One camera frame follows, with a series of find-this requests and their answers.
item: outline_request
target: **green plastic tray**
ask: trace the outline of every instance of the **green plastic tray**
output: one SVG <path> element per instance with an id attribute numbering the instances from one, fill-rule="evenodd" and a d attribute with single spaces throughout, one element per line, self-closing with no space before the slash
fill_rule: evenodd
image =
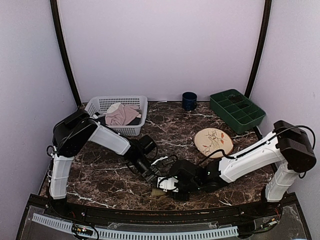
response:
<path id="1" fill-rule="evenodd" d="M 259 125 L 266 115 L 265 111 L 235 89 L 212 94 L 210 108 L 237 134 Z"/>

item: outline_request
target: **laundry basket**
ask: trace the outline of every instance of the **laundry basket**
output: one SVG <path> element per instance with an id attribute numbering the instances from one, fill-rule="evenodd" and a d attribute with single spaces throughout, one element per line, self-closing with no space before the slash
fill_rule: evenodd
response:
<path id="1" fill-rule="evenodd" d="M 148 99 L 145 96 L 96 96 L 88 102 L 84 110 L 92 117 L 95 113 L 105 113 L 109 107 L 115 103 L 137 105 L 139 107 L 138 111 L 141 114 L 141 122 L 139 125 L 117 125 L 108 127 L 125 136 L 138 136 L 147 117 Z"/>

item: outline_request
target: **dark blue cup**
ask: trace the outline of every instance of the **dark blue cup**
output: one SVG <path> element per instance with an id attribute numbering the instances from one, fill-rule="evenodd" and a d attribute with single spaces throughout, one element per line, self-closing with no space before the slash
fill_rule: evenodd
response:
<path id="1" fill-rule="evenodd" d="M 186 111 L 195 110 L 197 107 L 197 94 L 190 91 L 182 94 L 182 107 Z"/>

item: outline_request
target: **brown marble surface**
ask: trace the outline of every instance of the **brown marble surface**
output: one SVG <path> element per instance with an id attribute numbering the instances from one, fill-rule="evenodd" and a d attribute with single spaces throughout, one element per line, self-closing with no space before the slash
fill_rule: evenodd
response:
<path id="1" fill-rule="evenodd" d="M 209 102 L 199 102 L 196 110 L 190 112 L 181 108 L 181 102 L 149 102 L 140 137 L 148 134 L 156 141 L 158 157 L 176 154 L 179 159 L 197 163 L 204 156 L 194 146 L 193 138 L 204 128 L 226 132 L 234 144 L 232 153 L 258 141 L 253 131 L 237 135 L 210 110 Z M 272 168 L 266 166 L 218 191 L 199 191 L 191 193 L 189 201 L 176 201 L 166 195 L 152 196 L 150 184 L 134 175 L 121 156 L 87 142 L 72 163 L 67 198 L 72 203 L 125 210 L 206 209 L 259 201 L 262 188 L 272 176 Z M 46 186 L 47 180 L 41 196 L 46 195 Z"/>

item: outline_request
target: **wooden plate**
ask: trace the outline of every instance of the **wooden plate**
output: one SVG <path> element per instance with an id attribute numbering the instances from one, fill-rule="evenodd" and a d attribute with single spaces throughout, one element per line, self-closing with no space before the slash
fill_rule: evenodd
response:
<path id="1" fill-rule="evenodd" d="M 194 136 L 194 144 L 205 156 L 208 156 L 218 149 L 223 149 L 228 155 L 234 148 L 232 139 L 224 131 L 217 128 L 205 128 L 199 131 Z M 216 159 L 221 158 L 222 156 L 222 152 L 217 152 L 210 158 Z"/>

